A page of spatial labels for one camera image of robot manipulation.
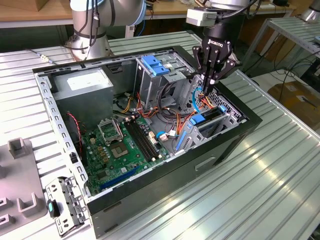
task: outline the red wire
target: red wire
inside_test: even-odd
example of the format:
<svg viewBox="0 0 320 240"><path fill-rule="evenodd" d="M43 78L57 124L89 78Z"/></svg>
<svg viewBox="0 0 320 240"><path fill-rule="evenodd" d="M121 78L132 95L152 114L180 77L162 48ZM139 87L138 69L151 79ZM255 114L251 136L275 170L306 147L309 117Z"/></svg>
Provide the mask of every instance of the red wire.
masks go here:
<svg viewBox="0 0 320 240"><path fill-rule="evenodd" d="M75 122L75 125L76 125L76 128L78 129L78 134L79 134L79 144L80 144L80 153L82 152L82 143L81 143L81 133L80 133L80 127L79 127L79 124L78 124L78 121L77 119L75 118L75 116L73 116L71 113L67 113L67 115L69 115L70 117L73 118L74 122Z"/></svg>

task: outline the cardboard box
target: cardboard box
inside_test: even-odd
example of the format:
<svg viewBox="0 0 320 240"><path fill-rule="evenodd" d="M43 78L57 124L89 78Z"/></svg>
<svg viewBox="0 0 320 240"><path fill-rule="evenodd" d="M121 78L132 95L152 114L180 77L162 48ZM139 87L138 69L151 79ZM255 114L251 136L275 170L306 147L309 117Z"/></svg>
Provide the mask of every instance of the cardboard box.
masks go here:
<svg viewBox="0 0 320 240"><path fill-rule="evenodd" d="M279 100L282 83L276 84L268 93ZM320 129L320 98L299 81L284 84L280 103L314 131Z"/></svg>
<svg viewBox="0 0 320 240"><path fill-rule="evenodd" d="M38 12L48 0L0 0L0 5Z"/></svg>

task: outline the metal workbench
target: metal workbench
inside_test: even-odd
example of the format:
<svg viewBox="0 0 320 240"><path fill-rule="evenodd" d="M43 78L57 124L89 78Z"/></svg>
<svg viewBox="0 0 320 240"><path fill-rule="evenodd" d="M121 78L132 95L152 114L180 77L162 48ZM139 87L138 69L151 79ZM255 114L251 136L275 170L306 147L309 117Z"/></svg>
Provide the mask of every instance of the metal workbench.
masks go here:
<svg viewBox="0 0 320 240"><path fill-rule="evenodd" d="M294 61L290 64L291 66L297 60L299 60L299 56L303 49L310 52L311 54L314 54L318 58L320 57L320 44L314 41L314 38L316 36L320 36L320 21L316 24L310 24L298 17L269 18L264 21L248 51L246 52L243 59L242 69L247 67L252 53L256 49L259 41L264 36L268 28L273 29L274 33L261 51L262 55L271 46L277 35L283 35L287 39L300 46L300 49L293 57Z"/></svg>
<svg viewBox="0 0 320 240"><path fill-rule="evenodd" d="M115 54L181 45L189 53L200 39L187 32L110 41ZM57 63L69 51L37 51ZM0 54L0 143L32 141L43 188L68 176L32 68L43 67L28 51ZM237 70L222 82L263 122L216 168L107 233L102 239L307 239L320 223L319 136ZM49 214L4 239L59 239ZM88 224L68 240L94 239Z"/></svg>

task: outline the ram slot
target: ram slot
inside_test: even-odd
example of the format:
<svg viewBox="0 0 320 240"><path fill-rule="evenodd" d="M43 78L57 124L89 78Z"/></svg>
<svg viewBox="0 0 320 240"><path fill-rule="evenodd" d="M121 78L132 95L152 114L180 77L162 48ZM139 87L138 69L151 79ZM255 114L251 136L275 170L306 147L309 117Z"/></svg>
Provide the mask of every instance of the ram slot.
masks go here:
<svg viewBox="0 0 320 240"><path fill-rule="evenodd" d="M136 122L126 122L124 126L147 161L151 161L152 158L157 156L156 150L153 148Z"/></svg>

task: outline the metal shelf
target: metal shelf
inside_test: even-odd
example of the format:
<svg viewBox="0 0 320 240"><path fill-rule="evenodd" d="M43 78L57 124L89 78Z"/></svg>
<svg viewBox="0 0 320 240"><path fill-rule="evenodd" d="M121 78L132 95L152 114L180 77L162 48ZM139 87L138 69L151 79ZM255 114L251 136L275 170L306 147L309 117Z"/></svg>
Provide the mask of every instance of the metal shelf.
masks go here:
<svg viewBox="0 0 320 240"><path fill-rule="evenodd" d="M320 45L319 43L316 43L314 41L314 38L316 36L320 36L319 22L316 24L310 24L298 17L269 18L264 21L248 51L246 52L243 59L242 69L244 69L248 65L252 53L256 49L259 41L264 36L268 27L273 29L275 33L273 33L272 37L270 38L271 40L266 43L261 54L265 53L272 42L275 41L277 35L283 35L311 54L317 53L315 54L315 56L317 56L318 58L320 57Z"/></svg>

